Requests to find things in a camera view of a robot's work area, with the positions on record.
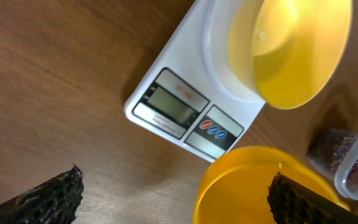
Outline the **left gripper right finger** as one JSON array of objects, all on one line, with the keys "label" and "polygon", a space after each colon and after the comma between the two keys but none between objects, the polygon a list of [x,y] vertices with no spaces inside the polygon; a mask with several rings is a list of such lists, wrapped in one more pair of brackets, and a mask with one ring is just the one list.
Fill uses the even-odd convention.
[{"label": "left gripper right finger", "polygon": [[278,224],[358,224],[358,215],[281,173],[273,178],[267,201]]}]

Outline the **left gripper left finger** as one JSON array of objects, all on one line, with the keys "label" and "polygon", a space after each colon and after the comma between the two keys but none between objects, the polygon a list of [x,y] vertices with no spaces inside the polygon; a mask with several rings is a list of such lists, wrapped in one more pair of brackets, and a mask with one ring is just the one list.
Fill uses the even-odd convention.
[{"label": "left gripper left finger", "polygon": [[0,204],[0,224],[71,224],[83,199],[78,166]]}]

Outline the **yellow measuring scoop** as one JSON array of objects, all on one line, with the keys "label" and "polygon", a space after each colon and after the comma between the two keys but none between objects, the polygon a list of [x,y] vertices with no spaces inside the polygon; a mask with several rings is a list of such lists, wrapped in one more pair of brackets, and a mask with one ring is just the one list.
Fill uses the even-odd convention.
[{"label": "yellow measuring scoop", "polygon": [[200,183],[193,223],[273,223],[268,187],[277,172],[350,209],[316,172],[291,154],[267,146],[248,146],[213,162]]}]

